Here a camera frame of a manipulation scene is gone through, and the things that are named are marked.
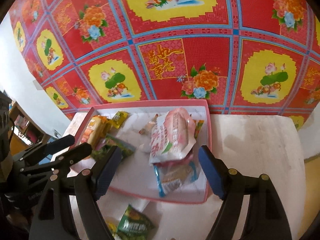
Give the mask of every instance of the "floral pattern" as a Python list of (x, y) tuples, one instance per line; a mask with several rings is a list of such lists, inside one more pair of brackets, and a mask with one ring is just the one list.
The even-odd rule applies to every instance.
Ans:
[(320, 101), (320, 86), (310, 91), (310, 94), (306, 99), (306, 104), (311, 105), (312, 103), (318, 101)]
[(81, 103), (88, 105), (90, 103), (90, 96), (88, 94), (87, 90), (84, 90), (82, 87), (75, 87), (73, 89), (73, 95), (76, 97), (76, 99)]
[(278, 19), (279, 24), (285, 24), (288, 30), (297, 31), (298, 25), (302, 25), (303, 12), (299, 0), (274, 0), (272, 18)]
[(79, 11), (80, 21), (75, 23), (75, 29), (80, 29), (80, 35), (83, 42), (99, 41), (99, 37), (104, 37), (105, 33), (102, 27), (108, 27), (106, 15), (100, 5), (89, 7), (84, 6), (84, 11)]
[(209, 99), (211, 93), (217, 93), (218, 75), (218, 72), (207, 71), (205, 64), (199, 68), (199, 71), (193, 66), (191, 69), (192, 78), (182, 83), (181, 97)]
[(257, 97), (277, 98), (277, 91), (281, 90), (281, 82), (288, 79), (288, 73), (284, 71), (285, 64), (280, 67), (280, 72), (275, 73), (277, 70), (276, 64), (270, 62), (265, 67), (265, 73), (267, 75), (261, 79), (261, 86), (252, 90), (251, 94)]

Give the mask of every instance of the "pink flower print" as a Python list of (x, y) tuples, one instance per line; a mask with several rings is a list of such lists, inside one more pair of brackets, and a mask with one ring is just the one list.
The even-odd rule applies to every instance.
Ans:
[(276, 65), (275, 65), (275, 63), (269, 63), (268, 64), (268, 66), (266, 66), (266, 69), (265, 69), (265, 73), (267, 74), (267, 75), (270, 75), (270, 74), (272, 74), (272, 72), (274, 72), (274, 71), (277, 71), (277, 67), (276, 67)]
[(273, 8), (277, 11), (277, 16), (279, 18), (284, 17), (284, 12), (288, 11), (288, 4), (285, 2), (285, 0), (276, 0), (273, 4)]
[(193, 93), (194, 88), (195, 84), (193, 81), (185, 81), (182, 84), (182, 90), (186, 92), (186, 95), (191, 95)]
[(110, 77), (110, 74), (107, 73), (106, 71), (101, 72), (101, 78), (102, 78), (104, 81), (108, 80), (109, 77)]

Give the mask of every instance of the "table surface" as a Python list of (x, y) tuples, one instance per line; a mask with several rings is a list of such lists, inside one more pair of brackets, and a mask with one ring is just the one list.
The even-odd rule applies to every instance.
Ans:
[[(77, 113), (65, 135), (75, 135), (85, 113)], [(222, 159), (228, 168), (235, 168), (246, 176), (270, 176), (284, 206), (292, 239), (297, 239), (304, 211), (306, 192), (303, 152), (292, 120), (277, 115), (222, 115), (212, 114), (212, 153)], [(71, 171), (68, 176), (75, 176)], [(81, 239), (87, 239), (76, 199), (70, 196), (76, 227)], [(128, 204), (143, 211), (157, 226), (150, 239), (205, 240), (221, 207), (215, 195), (204, 204), (183, 205), (121, 195), (112, 191), (100, 198), (98, 206), (106, 220), (119, 221)], [(243, 230), (249, 197), (243, 206), (233, 239), (239, 239)]]

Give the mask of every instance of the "snack package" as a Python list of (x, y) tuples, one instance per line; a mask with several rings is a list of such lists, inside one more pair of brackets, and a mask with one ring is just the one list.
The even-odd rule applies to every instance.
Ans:
[(152, 129), (149, 163), (182, 160), (196, 143), (196, 125), (184, 108), (176, 108), (157, 118)]
[(101, 116), (101, 115), (93, 116), (87, 128), (84, 131), (80, 144), (85, 142), (89, 143), (94, 149), (99, 138), (105, 137), (105, 134), (108, 131), (108, 129), (106, 128), (106, 125), (109, 121), (110, 120), (105, 116)]
[(121, 126), (121, 124), (125, 121), (125, 119), (128, 118), (128, 113), (124, 112), (124, 111), (118, 111), (115, 116), (111, 119), (111, 123), (112, 125), (119, 129), (119, 127)]
[(122, 235), (127, 236), (129, 240), (144, 240), (153, 228), (153, 223), (146, 215), (129, 205), (119, 222), (116, 233), (122, 240), (124, 240)]
[(188, 164), (170, 166), (153, 166), (157, 177), (159, 196), (165, 197), (169, 192), (174, 191), (182, 185), (195, 182), (199, 177), (199, 171), (193, 161)]
[(136, 151), (136, 148), (131, 144), (124, 142), (123, 140), (120, 140), (110, 134), (107, 134), (105, 139), (100, 140), (96, 147), (96, 150), (92, 151), (92, 154), (90, 156), (95, 161), (100, 160), (113, 145), (116, 145), (121, 149), (122, 160), (134, 154), (134, 152)]
[[(204, 120), (193, 121), (196, 124), (194, 137), (197, 138)], [(201, 168), (194, 157), (193, 149), (191, 149), (182, 160), (155, 163), (154, 171), (157, 178), (159, 196), (165, 197), (169, 192), (196, 181), (199, 178)]]
[(140, 131), (139, 134), (150, 134), (153, 127), (156, 125), (156, 120), (159, 114), (156, 114)]

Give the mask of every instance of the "lotus leaf print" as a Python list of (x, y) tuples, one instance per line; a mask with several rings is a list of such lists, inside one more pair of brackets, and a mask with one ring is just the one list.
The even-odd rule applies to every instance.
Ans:
[(261, 86), (252, 90), (251, 94), (257, 97), (277, 98), (277, 92), (281, 90), (281, 83), (288, 79), (288, 73), (285, 70), (285, 64), (280, 67), (281, 72), (276, 72), (278, 68), (275, 63), (269, 63), (265, 67), (267, 74), (260, 80)]

